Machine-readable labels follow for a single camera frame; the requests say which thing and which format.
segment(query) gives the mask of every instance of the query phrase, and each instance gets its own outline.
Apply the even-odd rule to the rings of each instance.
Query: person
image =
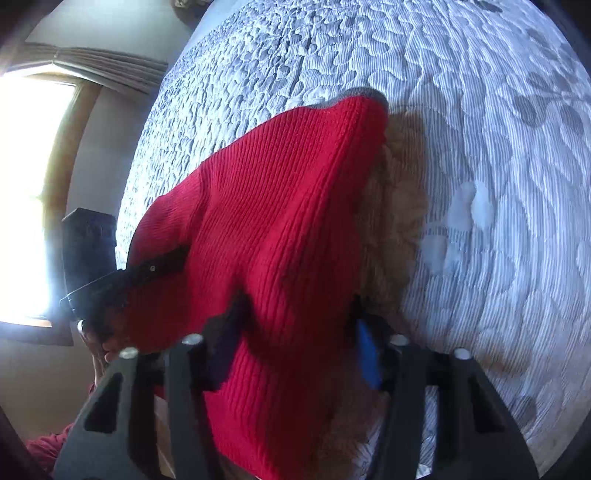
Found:
[[[107,321],[111,326],[113,335],[104,343],[100,343],[97,336],[91,330],[83,329],[82,320],[77,325],[78,333],[92,357],[92,365],[95,372],[94,381],[89,388],[89,395],[94,392],[96,386],[99,384],[108,364],[117,358],[120,350],[130,345],[122,311],[108,310]],[[57,457],[73,426],[74,424],[71,423],[59,434],[51,434],[25,442],[25,447],[29,453],[47,473],[52,473]]]

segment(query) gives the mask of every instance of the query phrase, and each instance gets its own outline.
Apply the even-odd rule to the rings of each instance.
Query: human hand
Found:
[[[78,322],[77,328],[82,341],[88,348],[90,354],[92,355],[92,366],[95,370],[95,387],[98,386],[100,379],[105,374],[105,359],[104,353],[100,346],[100,343],[96,340],[96,336],[91,332],[84,332],[82,329],[84,320]]]
[[[127,335],[125,316],[121,310],[107,309],[105,321],[108,323],[113,335],[101,343],[98,335],[83,324],[78,322],[78,331],[83,342],[92,354],[92,363],[95,369],[95,385],[102,378],[109,363],[114,361],[119,351],[131,345]]]

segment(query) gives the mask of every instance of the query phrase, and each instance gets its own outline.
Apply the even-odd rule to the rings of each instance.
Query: curtain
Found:
[[[129,53],[24,42],[8,71],[51,64],[137,99],[156,96],[168,67],[164,61]]]

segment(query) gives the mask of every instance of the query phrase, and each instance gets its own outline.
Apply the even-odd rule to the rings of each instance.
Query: red sleeve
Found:
[[[29,440],[25,443],[29,453],[47,473],[53,471],[53,466],[56,464],[61,448],[64,446],[68,438],[68,433],[74,424],[68,425],[59,435],[48,435],[37,440]]]

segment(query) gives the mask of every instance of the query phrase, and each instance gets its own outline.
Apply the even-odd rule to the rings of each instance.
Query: wooden window frame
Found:
[[[60,73],[33,74],[27,78],[66,83],[76,89],[57,130],[40,196],[43,204],[43,231],[50,294],[50,308],[45,319],[51,322],[51,326],[0,322],[0,338],[42,345],[72,346],[74,343],[70,322],[59,309],[60,299],[67,294],[61,256],[61,220],[66,215],[68,192],[78,147],[102,87],[88,80]]]

